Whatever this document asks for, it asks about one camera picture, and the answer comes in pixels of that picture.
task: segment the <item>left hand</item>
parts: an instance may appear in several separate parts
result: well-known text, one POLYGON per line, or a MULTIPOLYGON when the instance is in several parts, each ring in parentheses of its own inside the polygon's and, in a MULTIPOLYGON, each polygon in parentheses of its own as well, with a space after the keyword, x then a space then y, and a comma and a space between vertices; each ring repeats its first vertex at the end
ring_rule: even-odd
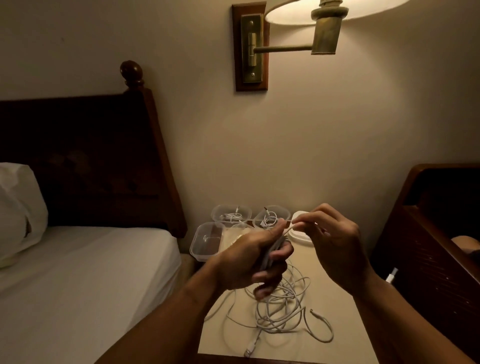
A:
POLYGON ((220 287, 234 290, 263 282, 253 291, 255 298, 262 300, 272 294, 287 270, 285 260, 292 255, 293 246, 285 241, 279 250, 271 252, 270 259, 274 264, 265 271, 258 271, 258 261, 262 252, 282 236, 286 226, 285 220, 280 219, 274 228, 245 234, 228 249, 209 259, 206 265, 214 268, 220 287))

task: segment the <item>right hand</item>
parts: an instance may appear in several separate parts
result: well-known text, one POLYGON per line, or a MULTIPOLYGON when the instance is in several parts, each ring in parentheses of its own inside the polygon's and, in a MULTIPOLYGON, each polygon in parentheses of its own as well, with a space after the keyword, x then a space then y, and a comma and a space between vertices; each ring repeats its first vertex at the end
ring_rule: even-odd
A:
POLYGON ((328 204, 292 221, 312 240, 328 276, 353 296, 361 296, 376 277, 360 242, 360 229, 328 204))

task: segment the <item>hand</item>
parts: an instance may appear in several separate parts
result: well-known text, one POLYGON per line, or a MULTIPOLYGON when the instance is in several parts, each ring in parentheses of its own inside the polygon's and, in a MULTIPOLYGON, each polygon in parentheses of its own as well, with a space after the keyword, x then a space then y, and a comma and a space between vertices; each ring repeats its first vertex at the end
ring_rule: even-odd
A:
POLYGON ((282 236, 287 223, 280 219, 270 230, 252 231, 237 239, 228 249, 212 257, 207 264, 214 267, 222 289, 245 288, 252 283, 264 284, 257 287, 253 294, 262 300, 272 294, 287 270, 286 259, 292 255, 293 246, 285 241, 279 250, 270 253, 274 261, 271 268, 259 272, 263 253, 282 236))
POLYGON ((360 242, 360 230, 328 204, 292 221, 295 230, 310 236, 328 276, 348 293, 359 296, 376 274, 360 242))

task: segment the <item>headboard finial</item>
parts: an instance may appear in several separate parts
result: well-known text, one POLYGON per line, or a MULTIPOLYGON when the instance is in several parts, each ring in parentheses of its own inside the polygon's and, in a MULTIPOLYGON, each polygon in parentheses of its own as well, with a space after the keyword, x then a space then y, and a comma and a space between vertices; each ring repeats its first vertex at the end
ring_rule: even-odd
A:
POLYGON ((144 72, 137 62, 125 61, 120 66, 120 73, 125 79, 125 84, 129 88, 138 88, 144 85, 145 81, 142 79, 144 72))

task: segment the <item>wooden headboard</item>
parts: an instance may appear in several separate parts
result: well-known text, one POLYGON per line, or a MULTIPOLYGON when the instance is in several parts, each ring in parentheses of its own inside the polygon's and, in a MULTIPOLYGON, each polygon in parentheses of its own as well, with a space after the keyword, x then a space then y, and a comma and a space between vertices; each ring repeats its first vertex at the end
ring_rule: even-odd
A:
POLYGON ((120 67, 120 95, 0 102, 0 162, 29 165, 50 226, 187 226, 152 91, 141 67, 120 67))

